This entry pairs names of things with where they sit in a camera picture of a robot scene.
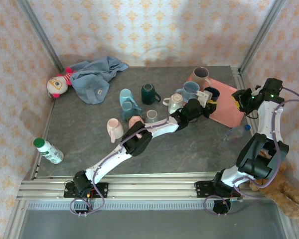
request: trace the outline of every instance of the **teddy bear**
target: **teddy bear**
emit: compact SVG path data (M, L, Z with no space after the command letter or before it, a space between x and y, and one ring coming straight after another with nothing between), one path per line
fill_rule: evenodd
M51 94L54 98L60 97L61 94L68 90L68 86L71 86L70 77L75 71L73 71L70 67L65 68L65 75L57 74L56 77L52 77L46 87L48 89L49 94Z
M299 219L299 189L288 183L288 179L284 176L287 169L287 163L282 162L278 174L266 188L258 188L250 182L250 188L253 191L260 191L267 198L272 199L283 213L291 219ZM259 185L266 183L265 179L258 179Z

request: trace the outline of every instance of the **floral wallpaper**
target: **floral wallpaper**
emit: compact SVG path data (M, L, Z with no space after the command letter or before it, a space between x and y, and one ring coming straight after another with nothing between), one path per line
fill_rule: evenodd
M30 0L64 66L239 67L274 0Z
M269 77L299 93L299 0L288 0L244 75L249 87L262 85ZM282 91L286 99L297 96ZM290 146L287 177L299 187L299 103L289 103L282 114L282 137Z
M55 74L17 2L0 0L0 239L35 157L32 142L51 106L46 82Z

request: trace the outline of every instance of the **green bottle cap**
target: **green bottle cap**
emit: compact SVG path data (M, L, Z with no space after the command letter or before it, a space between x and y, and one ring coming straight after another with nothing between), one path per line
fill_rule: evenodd
M44 141L43 138L36 138L36 139L33 141L33 144L34 144L35 147L37 147L37 148L41 148L41 147L44 146L45 141Z

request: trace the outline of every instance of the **brown plush toy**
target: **brown plush toy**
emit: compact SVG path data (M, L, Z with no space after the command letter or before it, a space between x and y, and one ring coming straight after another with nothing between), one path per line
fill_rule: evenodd
M299 189L287 182L287 178L283 175L286 169L287 163L282 162L278 174L268 187L259 189L256 185L250 182L250 188L253 191L260 190L260 192L262 192L267 198L272 199L289 218L298 219ZM266 183L266 180L259 179L256 180L256 182L263 185Z

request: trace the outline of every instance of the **pink tray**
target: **pink tray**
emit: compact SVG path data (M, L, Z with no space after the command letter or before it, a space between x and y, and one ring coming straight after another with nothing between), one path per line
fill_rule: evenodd
M210 115L210 118L231 128L239 126L244 113L237 109L235 100L231 96L237 89L212 78L209 79L211 86L220 92L220 96L217 100L217 110Z

